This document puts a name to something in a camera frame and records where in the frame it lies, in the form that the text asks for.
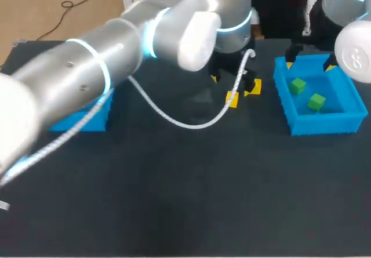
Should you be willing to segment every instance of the blue bin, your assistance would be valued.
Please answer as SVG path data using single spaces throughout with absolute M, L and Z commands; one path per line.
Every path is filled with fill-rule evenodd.
M 328 54 L 297 56 L 289 70 L 284 57 L 276 58 L 274 81 L 292 136 L 354 133 L 368 114 L 352 80 L 340 67 L 323 71 L 328 57 Z M 296 78 L 306 82 L 305 91 L 299 95 L 289 90 Z M 320 112 L 308 107 L 315 93 L 326 98 Z
M 113 98 L 113 92 L 107 101 L 103 104 L 102 109 L 81 129 L 81 132 L 105 132 L 108 115 L 111 109 L 111 103 Z M 62 121 L 52 126 L 50 131 L 52 132 L 65 132 L 71 129 L 78 121 L 80 121 L 89 110 L 96 104 L 96 101 L 80 111 L 68 116 Z

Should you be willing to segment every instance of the yellow object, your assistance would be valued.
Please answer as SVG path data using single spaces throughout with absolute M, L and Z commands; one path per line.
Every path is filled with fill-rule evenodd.
M 251 91 L 251 93 L 249 93 L 248 91 L 244 91 L 244 93 L 243 93 L 243 95 L 245 97 L 248 96 L 249 94 L 252 94 L 252 95 L 260 95 L 261 94 L 261 79 L 258 79 L 258 78 L 255 79 L 255 87 Z
M 332 70 L 333 68 L 336 68 L 337 66 L 329 65 L 326 71 Z
M 286 65 L 287 65 L 288 69 L 291 69 L 291 67 L 292 67 L 293 64 L 294 63 L 292 63 L 292 62 L 286 62 Z
M 228 100 L 230 99 L 230 97 L 231 97 L 231 94 L 232 94 L 232 92 L 231 91 L 228 91 L 228 93 L 227 93 L 227 97 L 225 98 L 225 103 L 227 103 L 228 102 Z M 234 95 L 234 98 L 233 98 L 233 100 L 232 100 L 232 102 L 231 102 L 231 105 L 230 105 L 230 107 L 232 107 L 232 108 L 237 108 L 237 104 L 238 104 L 238 92 L 236 92 L 236 94 Z

